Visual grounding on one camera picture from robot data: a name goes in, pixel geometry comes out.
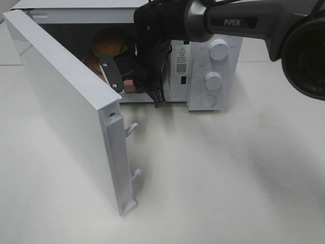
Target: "control panel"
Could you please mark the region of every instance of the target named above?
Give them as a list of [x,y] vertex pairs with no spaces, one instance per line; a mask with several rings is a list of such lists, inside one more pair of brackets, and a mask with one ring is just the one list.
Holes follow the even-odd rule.
[[189,110],[226,109],[241,44],[242,38],[224,35],[193,43]]

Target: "white knob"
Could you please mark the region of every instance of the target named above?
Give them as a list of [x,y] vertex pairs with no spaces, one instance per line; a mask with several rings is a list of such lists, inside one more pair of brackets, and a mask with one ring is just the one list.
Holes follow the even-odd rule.
[[218,72],[210,72],[204,77],[204,82],[208,90],[217,90],[222,86],[222,77]]
[[209,53],[212,59],[222,60],[228,56],[229,44],[224,39],[216,39],[210,43]]

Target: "white wall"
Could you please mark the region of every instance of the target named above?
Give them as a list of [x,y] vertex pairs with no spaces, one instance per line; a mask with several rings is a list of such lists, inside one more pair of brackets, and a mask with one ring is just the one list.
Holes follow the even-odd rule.
[[19,0],[0,0],[0,23],[3,22],[4,17],[2,13],[7,12],[11,9]]

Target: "qr code label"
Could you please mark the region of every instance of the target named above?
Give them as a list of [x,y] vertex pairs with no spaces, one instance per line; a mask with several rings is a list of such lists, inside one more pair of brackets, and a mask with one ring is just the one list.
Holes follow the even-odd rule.
[[189,67],[189,45],[175,45],[173,46],[173,55],[175,63],[173,64],[174,72],[176,75],[187,75]]
[[178,64],[176,73],[186,73],[187,64]]

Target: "white table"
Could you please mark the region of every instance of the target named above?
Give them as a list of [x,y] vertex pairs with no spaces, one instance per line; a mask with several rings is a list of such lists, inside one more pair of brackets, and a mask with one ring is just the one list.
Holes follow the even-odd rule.
[[1,61],[0,243],[323,244],[325,103],[255,54],[223,113],[122,105],[125,125],[141,125],[127,146],[143,169],[123,218],[45,121],[23,67]]

